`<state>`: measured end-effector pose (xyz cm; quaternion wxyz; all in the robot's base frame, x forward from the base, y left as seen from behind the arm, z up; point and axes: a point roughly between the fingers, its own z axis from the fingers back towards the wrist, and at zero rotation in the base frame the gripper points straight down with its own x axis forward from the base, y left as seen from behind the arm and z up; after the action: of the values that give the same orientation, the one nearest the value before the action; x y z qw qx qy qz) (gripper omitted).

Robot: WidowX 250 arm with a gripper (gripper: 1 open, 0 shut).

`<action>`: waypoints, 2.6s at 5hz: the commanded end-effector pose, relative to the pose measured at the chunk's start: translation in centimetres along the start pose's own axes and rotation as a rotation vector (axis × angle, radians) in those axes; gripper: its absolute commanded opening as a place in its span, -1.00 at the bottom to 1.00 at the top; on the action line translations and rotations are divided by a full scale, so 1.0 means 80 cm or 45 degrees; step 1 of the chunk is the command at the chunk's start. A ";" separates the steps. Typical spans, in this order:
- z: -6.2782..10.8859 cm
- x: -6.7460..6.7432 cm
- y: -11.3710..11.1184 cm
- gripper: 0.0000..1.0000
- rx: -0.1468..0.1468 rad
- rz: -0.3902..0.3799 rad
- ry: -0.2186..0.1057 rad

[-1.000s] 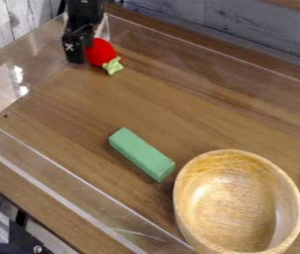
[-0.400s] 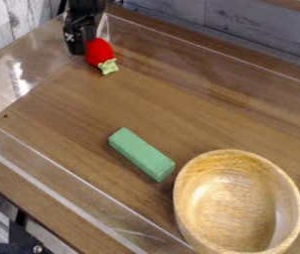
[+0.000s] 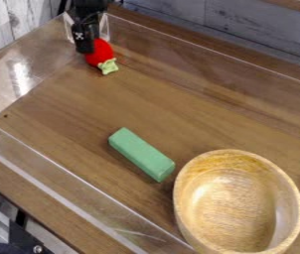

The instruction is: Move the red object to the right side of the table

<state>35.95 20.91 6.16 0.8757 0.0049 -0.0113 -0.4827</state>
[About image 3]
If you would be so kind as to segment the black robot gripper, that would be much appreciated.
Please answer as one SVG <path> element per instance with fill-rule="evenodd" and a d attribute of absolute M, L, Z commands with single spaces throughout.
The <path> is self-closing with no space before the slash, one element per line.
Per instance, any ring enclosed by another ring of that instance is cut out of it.
<path fill-rule="evenodd" d="M 94 52 L 94 39 L 99 37 L 98 17 L 107 11 L 108 0 L 74 0 L 72 36 L 80 54 Z"/>

